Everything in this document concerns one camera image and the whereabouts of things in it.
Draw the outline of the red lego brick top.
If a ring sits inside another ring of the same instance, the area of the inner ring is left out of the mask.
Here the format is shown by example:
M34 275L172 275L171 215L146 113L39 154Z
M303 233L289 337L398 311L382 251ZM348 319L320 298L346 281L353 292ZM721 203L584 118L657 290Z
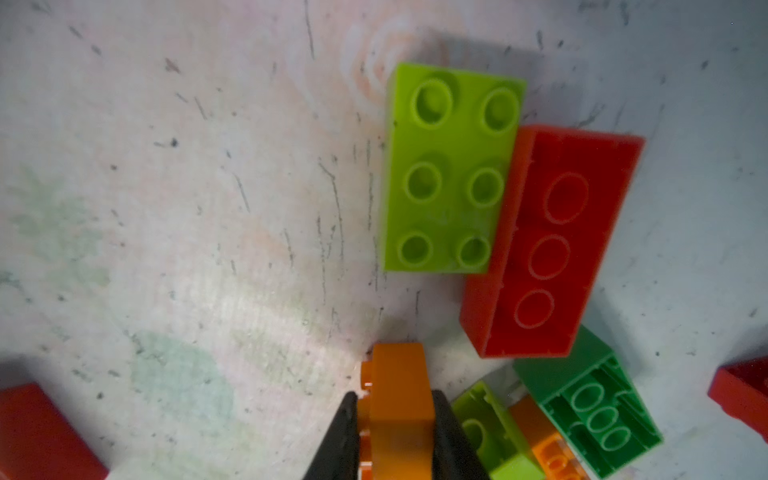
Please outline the red lego brick top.
M644 138L519 129L488 270L468 277L460 324L482 358L570 353Z

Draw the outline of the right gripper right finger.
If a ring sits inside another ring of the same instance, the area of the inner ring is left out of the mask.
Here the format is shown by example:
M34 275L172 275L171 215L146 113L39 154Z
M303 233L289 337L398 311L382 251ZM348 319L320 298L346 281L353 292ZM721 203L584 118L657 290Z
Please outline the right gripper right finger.
M446 395L440 390L433 390L432 397L435 408L433 478L489 480Z

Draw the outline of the green lego brick right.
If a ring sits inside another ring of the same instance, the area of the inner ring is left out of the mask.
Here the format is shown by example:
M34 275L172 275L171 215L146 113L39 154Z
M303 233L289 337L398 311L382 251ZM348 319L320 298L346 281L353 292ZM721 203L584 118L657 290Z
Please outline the green lego brick right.
M513 368L529 394L601 479L663 443L614 350L582 326L566 357L521 358Z

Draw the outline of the red lego brick bottom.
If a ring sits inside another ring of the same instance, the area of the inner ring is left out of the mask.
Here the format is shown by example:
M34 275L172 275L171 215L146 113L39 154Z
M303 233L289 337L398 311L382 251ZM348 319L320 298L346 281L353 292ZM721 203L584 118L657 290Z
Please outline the red lego brick bottom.
M719 367L708 396L767 441L766 356Z

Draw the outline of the small red lego brick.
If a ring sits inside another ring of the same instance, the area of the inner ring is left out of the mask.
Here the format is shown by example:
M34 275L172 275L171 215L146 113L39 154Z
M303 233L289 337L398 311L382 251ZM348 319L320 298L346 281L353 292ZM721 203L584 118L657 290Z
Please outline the small red lego brick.
M102 480L109 470L36 384L1 392L3 479Z

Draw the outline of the lime lego brick middle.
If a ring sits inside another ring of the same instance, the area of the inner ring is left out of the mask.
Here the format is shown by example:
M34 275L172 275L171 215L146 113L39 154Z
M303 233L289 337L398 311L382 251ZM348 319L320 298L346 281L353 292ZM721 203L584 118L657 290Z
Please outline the lime lego brick middle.
M517 423L483 381L451 407L491 479L546 478Z

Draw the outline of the lime lego brick top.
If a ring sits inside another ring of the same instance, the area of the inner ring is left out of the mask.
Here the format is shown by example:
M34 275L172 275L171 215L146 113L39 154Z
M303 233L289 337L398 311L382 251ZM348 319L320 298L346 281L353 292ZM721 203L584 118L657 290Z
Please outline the lime lego brick top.
M389 83L383 270L487 271L527 84L400 63Z

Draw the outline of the orange lego brick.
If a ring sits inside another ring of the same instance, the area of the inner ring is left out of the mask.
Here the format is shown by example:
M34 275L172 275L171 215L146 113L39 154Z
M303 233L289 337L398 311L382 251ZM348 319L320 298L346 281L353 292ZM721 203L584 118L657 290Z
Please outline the orange lego brick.
M375 344L361 363L360 386L360 477L431 479L436 413L423 346Z
M549 480L589 480L567 442L530 395L509 408Z

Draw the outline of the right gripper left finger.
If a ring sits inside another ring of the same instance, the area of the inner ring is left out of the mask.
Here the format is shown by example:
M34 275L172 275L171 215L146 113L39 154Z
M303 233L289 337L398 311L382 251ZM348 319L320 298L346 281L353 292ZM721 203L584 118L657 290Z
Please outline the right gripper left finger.
M357 480L360 465L358 396L347 392L303 477L304 480Z

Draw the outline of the lime lego brick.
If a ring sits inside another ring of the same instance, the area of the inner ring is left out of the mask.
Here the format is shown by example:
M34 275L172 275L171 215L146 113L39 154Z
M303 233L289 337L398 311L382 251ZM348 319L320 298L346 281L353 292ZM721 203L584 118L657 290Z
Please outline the lime lego brick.
M383 270L487 271L527 84L400 63L389 83Z
M451 407L491 479L546 478L517 423L483 381Z

